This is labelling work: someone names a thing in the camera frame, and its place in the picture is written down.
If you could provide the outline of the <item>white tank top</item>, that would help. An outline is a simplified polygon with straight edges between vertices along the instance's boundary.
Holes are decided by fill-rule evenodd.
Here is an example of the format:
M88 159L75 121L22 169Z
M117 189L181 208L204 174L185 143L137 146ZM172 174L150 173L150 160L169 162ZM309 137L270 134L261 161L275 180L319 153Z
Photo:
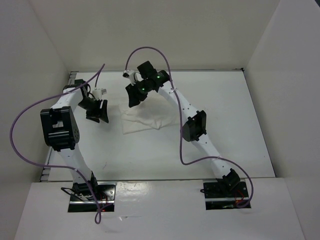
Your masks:
M178 111L162 96L150 96L137 106L119 105L122 133L133 134L146 130L159 130L179 124Z

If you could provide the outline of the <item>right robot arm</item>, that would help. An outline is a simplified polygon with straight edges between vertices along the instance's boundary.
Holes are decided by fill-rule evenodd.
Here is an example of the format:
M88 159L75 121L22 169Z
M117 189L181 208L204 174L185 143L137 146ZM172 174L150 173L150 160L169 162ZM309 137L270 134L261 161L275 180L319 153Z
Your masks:
M218 184L218 192L223 196L231 196L237 189L240 177L227 161L223 160L216 147L212 144L206 130L207 114L198 110L175 88L171 75L165 70L157 71L146 61L137 67L137 70L126 69L122 76L130 80L125 87L130 108L138 106L155 91L164 97L179 111L180 143L179 154L182 154L182 143L185 140L203 151L205 159L210 161L212 171Z

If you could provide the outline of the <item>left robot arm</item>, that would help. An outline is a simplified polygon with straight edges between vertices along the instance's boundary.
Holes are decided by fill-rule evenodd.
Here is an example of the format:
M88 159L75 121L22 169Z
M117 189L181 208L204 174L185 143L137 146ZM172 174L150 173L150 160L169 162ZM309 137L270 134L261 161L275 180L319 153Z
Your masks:
M63 158L65 164L71 167L73 180L72 190L77 195L83 195L88 200L95 199L100 192L93 171L87 166L80 148L80 130L74 110L81 107L85 110L85 118L95 123L108 123L108 101L102 96L107 93L105 88L94 88L82 79L74 84L64 86L64 95L51 107L40 112L40 119L47 146Z

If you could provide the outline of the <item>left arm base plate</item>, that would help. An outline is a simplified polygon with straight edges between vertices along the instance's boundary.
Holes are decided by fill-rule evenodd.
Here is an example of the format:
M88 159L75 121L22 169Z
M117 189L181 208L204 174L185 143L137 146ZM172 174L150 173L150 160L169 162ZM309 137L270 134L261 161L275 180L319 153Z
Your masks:
M70 196L68 204L69 213L97 212L98 208L91 194L75 193L71 188L65 189ZM102 212L113 212L115 209L116 183L99 181L95 194Z

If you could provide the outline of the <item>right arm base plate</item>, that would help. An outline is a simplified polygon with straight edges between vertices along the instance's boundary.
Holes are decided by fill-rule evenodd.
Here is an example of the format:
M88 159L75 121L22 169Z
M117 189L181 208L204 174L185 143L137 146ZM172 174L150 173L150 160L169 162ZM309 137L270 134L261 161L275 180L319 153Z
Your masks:
M200 192L204 195L206 210L238 209L237 204L245 204L250 196L245 181L240 181L230 193L223 193L216 180L204 181Z

